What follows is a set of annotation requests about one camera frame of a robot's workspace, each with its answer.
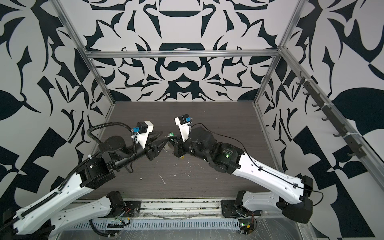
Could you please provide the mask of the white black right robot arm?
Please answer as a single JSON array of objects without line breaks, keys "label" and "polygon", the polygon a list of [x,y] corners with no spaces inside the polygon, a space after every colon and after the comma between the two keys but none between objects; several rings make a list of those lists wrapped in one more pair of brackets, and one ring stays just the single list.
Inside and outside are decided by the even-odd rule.
[{"label": "white black right robot arm", "polygon": [[247,212],[278,211],[286,218],[307,224],[313,215],[314,180],[309,176],[293,177],[258,162],[245,150],[218,142],[202,127],[189,134],[169,134],[174,156],[186,154],[204,160],[220,173],[247,179],[269,190],[267,193],[240,191],[235,201],[238,209]]}]

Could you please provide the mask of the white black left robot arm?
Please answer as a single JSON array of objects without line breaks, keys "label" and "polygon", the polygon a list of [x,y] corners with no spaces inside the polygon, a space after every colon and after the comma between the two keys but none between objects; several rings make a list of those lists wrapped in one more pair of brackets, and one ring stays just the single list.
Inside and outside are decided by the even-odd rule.
[{"label": "white black left robot arm", "polygon": [[[96,130],[119,126],[131,133],[133,141],[127,146],[124,138],[112,136],[102,142],[93,133]],[[132,164],[146,157],[156,158],[169,138],[160,139],[162,132],[154,132],[149,121],[139,122],[135,128],[120,122],[110,122],[91,127],[87,135],[99,150],[78,164],[64,181],[40,200],[16,212],[6,211],[1,226],[2,240],[47,240],[60,232],[84,221],[92,222],[100,217],[119,217],[126,203],[118,191],[80,207],[67,207],[115,178],[115,173],[125,168],[133,172]]]}]

